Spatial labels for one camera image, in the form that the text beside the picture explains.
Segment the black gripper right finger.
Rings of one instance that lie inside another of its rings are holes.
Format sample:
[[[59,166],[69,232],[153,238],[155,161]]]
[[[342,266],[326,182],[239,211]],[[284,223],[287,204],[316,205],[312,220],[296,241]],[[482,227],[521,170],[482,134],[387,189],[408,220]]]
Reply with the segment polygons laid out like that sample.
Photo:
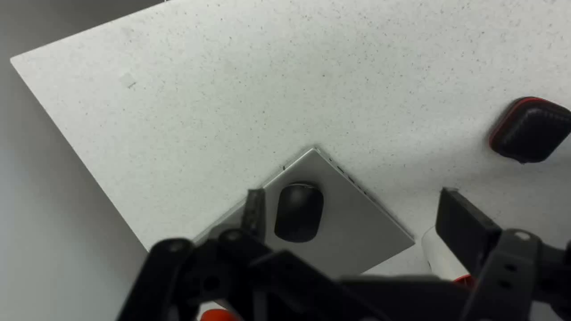
[[[474,280],[462,321],[528,321],[533,302],[571,321],[569,248],[498,227],[455,189],[441,191],[435,232]]]

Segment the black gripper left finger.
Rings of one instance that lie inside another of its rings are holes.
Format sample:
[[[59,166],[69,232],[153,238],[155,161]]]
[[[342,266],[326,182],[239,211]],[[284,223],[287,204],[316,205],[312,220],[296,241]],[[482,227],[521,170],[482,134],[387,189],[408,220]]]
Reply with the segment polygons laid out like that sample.
[[[250,189],[237,227],[201,245],[175,238],[148,254],[118,321],[198,321],[221,304],[241,321],[333,321],[333,284],[307,263],[262,243],[266,195]]]

